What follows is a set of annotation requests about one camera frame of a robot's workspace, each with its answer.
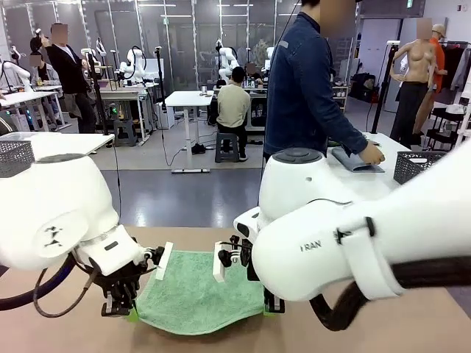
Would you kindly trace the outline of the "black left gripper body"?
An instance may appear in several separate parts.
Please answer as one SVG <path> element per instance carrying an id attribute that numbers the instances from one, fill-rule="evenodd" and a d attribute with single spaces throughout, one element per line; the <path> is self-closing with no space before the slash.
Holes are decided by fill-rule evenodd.
<path id="1" fill-rule="evenodd" d="M 99 274 L 96 276 L 96 285 L 98 285 L 104 296 L 111 293 L 112 296 L 137 296 L 140 289 L 139 279 L 141 273 L 134 268 L 122 268 L 113 272 L 109 276 Z"/>

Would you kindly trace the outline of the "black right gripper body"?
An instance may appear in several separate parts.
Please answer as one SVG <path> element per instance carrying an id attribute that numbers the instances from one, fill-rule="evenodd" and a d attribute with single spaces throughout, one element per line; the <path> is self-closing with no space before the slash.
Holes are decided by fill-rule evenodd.
<path id="1" fill-rule="evenodd" d="M 252 261 L 252 246 L 253 244 L 249 240 L 244 240 L 244 267 L 247 269 L 247 279 L 251 282 L 259 282 Z"/>

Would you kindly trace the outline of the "person's right hand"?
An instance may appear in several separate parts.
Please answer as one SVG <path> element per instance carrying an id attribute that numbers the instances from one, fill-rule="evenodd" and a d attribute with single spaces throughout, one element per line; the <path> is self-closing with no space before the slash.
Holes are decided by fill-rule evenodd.
<path id="1" fill-rule="evenodd" d="M 367 165 L 379 165 L 386 159 L 381 150 L 372 143 L 368 143 L 358 156 Z"/>

